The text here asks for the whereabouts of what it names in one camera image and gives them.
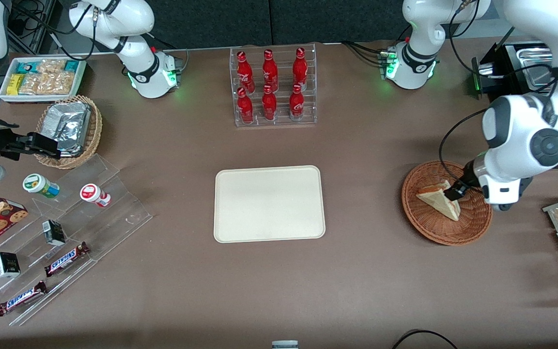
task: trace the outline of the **white bottle with green label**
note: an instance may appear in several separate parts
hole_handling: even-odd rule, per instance
[[[44,197],[52,199],[60,194],[60,186],[51,183],[46,177],[38,173],[32,173],[23,180],[23,189],[28,192],[37,192]]]

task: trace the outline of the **wicker basket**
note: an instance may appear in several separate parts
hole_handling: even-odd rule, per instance
[[[454,175],[462,175],[462,166],[449,161],[445,161],[445,164]],[[454,181],[439,161],[423,163],[412,169],[402,186],[403,210],[410,223],[432,241],[448,246],[472,243],[483,236],[492,222],[492,208],[483,201],[483,195],[467,190],[466,196],[458,201],[461,212],[457,222],[443,216],[416,196],[420,188],[436,185],[445,179],[449,183]]]
[[[81,155],[75,158],[51,159],[49,157],[45,157],[44,155],[35,155],[42,165],[56,167],[62,170],[76,168],[90,159],[90,157],[95,154],[96,149],[98,148],[98,143],[100,142],[100,132],[102,131],[102,117],[100,116],[100,110],[96,108],[96,105],[92,102],[91,99],[84,97],[83,95],[76,95],[75,97],[64,99],[63,101],[58,101],[55,104],[71,102],[84,102],[89,104],[89,106],[91,106],[92,108],[89,125],[87,126],[86,140],[83,146],[84,150]],[[45,116],[47,115],[47,111],[48,109],[45,110],[44,113],[42,113],[42,117],[40,117],[40,121],[38,121],[38,127],[36,127],[36,132],[40,132],[42,123],[44,122]]]

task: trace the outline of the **table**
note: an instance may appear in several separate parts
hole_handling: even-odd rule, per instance
[[[492,42],[458,47],[468,62]],[[461,348],[558,348],[558,241],[541,212],[558,202],[558,170],[536,177],[475,243],[426,240],[403,214],[401,182],[488,102],[472,95],[448,43],[416,91],[382,81],[344,46],[317,49],[318,124],[263,130],[234,126],[228,49],[193,51],[182,88],[157,100],[131,89],[115,55],[91,59],[80,92],[104,117],[99,153],[155,218],[24,326],[0,321],[0,348],[268,348],[294,338],[303,349],[380,349],[415,328]],[[0,118],[28,132],[44,108],[2,103]],[[476,117],[445,155],[465,163],[485,148]],[[36,160],[0,163],[0,196],[31,201],[20,183]],[[325,236],[217,243],[217,172],[292,165],[321,170]],[[427,335],[404,347],[420,344],[447,348]]]

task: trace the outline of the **coca-cola bottle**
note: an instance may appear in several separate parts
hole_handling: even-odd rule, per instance
[[[269,84],[264,85],[262,106],[264,106],[264,117],[266,120],[273,121],[275,119],[275,113],[277,112],[277,97],[275,97],[273,88]]]
[[[301,91],[307,89],[307,61],[305,60],[305,49],[299,47],[296,49],[296,60],[292,65],[292,73],[294,75],[294,84],[301,85]]]
[[[292,95],[290,96],[290,119],[292,121],[301,121],[303,119],[303,105],[305,99],[301,93],[301,85],[294,84],[292,86]]]
[[[255,91],[253,69],[251,69],[251,65],[247,62],[247,55],[243,51],[239,51],[236,57],[238,59],[238,78],[241,81],[241,85],[248,93],[253,93]]]
[[[269,84],[273,88],[273,92],[279,89],[279,70],[277,63],[273,59],[273,51],[264,49],[264,65],[262,65],[264,72],[264,83]]]
[[[251,124],[253,122],[253,103],[247,96],[244,88],[238,88],[238,112],[241,115],[242,122]]]

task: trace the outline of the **sandwich slice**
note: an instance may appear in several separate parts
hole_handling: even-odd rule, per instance
[[[457,222],[460,218],[460,205],[458,201],[447,199],[443,192],[449,189],[449,187],[451,186],[448,181],[438,185],[427,186],[417,191],[417,197],[426,204],[434,207],[434,209],[441,214]]]

